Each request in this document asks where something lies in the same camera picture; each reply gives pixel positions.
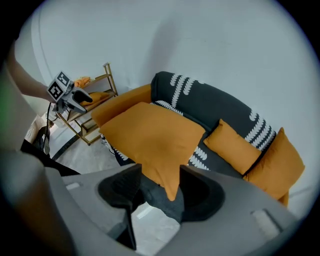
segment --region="black strip on floor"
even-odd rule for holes
[[[55,155],[52,157],[52,160],[56,161],[78,139],[79,139],[78,135],[74,135],[71,139],[69,139],[69,141],[66,144],[64,144],[62,148],[58,150],[57,153],[55,153]]]

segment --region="sofa backrest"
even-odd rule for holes
[[[179,74],[157,73],[151,83],[151,100],[167,102],[207,132],[213,131],[219,119],[223,119],[260,150],[264,150],[276,134],[259,114],[237,98]]]

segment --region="metal rack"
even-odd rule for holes
[[[110,84],[110,88],[108,90],[105,90],[105,93],[108,93],[108,96],[104,99],[101,99],[99,101],[97,101],[94,104],[85,106],[84,108],[86,109],[86,112],[89,112],[93,109],[95,109],[96,107],[98,107],[99,105],[101,105],[103,102],[111,99],[112,97],[116,97],[118,96],[118,92],[117,92],[117,88],[115,85],[115,81],[114,78],[112,76],[112,72],[110,69],[110,63],[107,62],[106,64],[103,65],[104,70],[105,70],[105,74],[100,75],[98,77],[96,77],[94,80],[88,82],[83,88],[86,88],[88,86],[93,85],[94,83],[96,83],[97,81],[100,81],[102,79],[107,78],[108,82]],[[97,139],[99,139],[100,135],[98,134],[97,136],[95,136],[94,133],[97,129],[98,126],[97,124],[93,121],[92,118],[88,119],[87,121],[83,122],[82,124],[80,124],[77,119],[82,117],[83,115],[85,115],[86,113],[78,113],[75,112],[73,110],[71,110],[67,116],[67,118],[65,119],[63,117],[62,114],[58,113],[59,118],[61,118],[61,120],[81,139],[83,140],[85,143],[87,143],[88,146],[91,145],[91,143],[93,143],[94,141],[96,141]],[[70,122],[74,121],[79,127],[80,127],[80,133],[78,133],[71,125]]]

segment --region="throw pillow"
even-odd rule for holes
[[[92,105],[97,103],[98,101],[108,97],[108,93],[107,92],[103,92],[103,91],[97,91],[97,92],[92,92],[89,94],[90,97],[92,98],[92,102],[87,102],[87,101],[82,101],[80,104],[85,107],[88,105]]]
[[[142,164],[142,173],[164,187],[175,200],[180,165],[186,165],[205,130],[197,123],[161,106],[140,102],[101,128],[108,142]]]
[[[260,162],[244,177],[275,199],[283,197],[305,166],[281,128]]]
[[[219,120],[218,127],[203,143],[241,174],[244,174],[261,154],[260,150],[237,134],[222,119]]]

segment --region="wall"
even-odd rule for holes
[[[19,37],[15,42],[14,49],[15,58],[24,70],[35,80],[44,84],[45,81],[41,75],[34,54],[31,35],[31,19],[28,19],[21,28]],[[23,97],[39,116],[42,116],[47,111],[49,105],[48,101],[27,95],[23,95]]]
[[[306,213],[320,179],[320,67],[276,2],[55,0],[37,19],[45,81],[60,70],[98,76],[108,61],[123,93],[156,72],[180,73],[232,94],[275,130],[284,127],[306,165],[289,209]]]

